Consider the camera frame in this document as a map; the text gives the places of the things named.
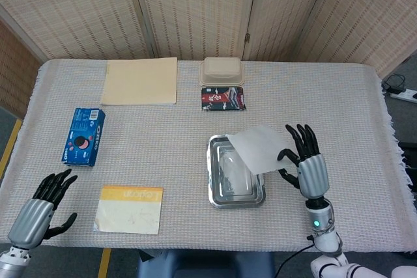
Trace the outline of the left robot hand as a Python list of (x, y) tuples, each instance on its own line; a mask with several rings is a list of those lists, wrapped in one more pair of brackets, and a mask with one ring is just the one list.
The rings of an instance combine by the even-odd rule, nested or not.
[(38, 247), (44, 240), (66, 232), (75, 222), (78, 214), (72, 213), (58, 227), (51, 227), (51, 220), (66, 191), (77, 180), (67, 169), (58, 174), (45, 177), (37, 187), (32, 198), (21, 208), (8, 239), (14, 247), (31, 250)]

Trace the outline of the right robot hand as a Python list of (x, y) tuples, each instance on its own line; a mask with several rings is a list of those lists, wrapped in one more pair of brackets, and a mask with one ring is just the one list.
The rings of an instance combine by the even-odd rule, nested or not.
[(296, 125), (296, 129), (286, 124), (286, 130), (291, 134), (297, 154), (290, 148), (284, 148), (278, 154), (277, 160), (289, 159), (297, 169), (297, 177), (280, 169), (281, 176), (300, 190), (308, 200), (320, 199), (329, 190), (328, 172), (323, 155), (319, 150), (316, 135), (312, 128), (305, 124)]

